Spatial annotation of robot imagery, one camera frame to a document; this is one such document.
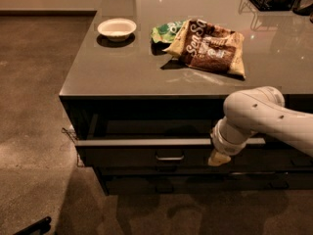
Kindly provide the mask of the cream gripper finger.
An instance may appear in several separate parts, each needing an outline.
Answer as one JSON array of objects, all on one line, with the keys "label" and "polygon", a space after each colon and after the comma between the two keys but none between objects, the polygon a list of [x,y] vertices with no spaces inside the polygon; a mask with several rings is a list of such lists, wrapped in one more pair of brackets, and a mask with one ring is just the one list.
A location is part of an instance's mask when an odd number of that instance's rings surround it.
[{"label": "cream gripper finger", "polygon": [[208,164],[210,166],[221,166],[223,164],[227,164],[230,160],[230,156],[224,155],[218,152],[216,149],[213,149],[208,158]]}]

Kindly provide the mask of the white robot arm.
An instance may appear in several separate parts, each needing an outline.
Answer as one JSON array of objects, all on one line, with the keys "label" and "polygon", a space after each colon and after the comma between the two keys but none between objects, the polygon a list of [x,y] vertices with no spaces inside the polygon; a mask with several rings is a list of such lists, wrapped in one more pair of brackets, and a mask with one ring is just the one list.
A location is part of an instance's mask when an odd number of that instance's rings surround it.
[{"label": "white robot arm", "polygon": [[230,94],[223,103],[224,118],[212,128],[211,166],[231,161],[256,133],[267,134],[313,156],[313,115],[289,110],[283,94],[264,86]]}]

